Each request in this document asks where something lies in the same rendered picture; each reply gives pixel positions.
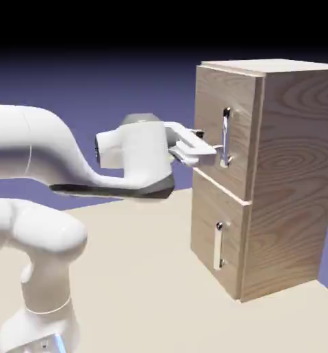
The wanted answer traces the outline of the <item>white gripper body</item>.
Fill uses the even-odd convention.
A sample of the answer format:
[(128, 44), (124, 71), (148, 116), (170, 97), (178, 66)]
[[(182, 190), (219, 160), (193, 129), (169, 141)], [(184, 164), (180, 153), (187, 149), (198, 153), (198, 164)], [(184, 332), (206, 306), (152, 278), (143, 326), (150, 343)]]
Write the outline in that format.
[(215, 163), (216, 148), (206, 143), (197, 133), (186, 127), (167, 128), (167, 156), (170, 163), (178, 161), (188, 167)]

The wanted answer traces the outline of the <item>light wood cabinet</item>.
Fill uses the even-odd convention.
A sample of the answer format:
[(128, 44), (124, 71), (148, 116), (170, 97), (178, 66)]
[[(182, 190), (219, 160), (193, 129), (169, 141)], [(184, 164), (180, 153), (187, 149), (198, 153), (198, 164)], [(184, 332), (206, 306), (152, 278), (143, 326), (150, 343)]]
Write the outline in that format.
[(202, 65), (265, 75), (237, 300), (316, 279), (328, 228), (328, 63), (252, 59)]

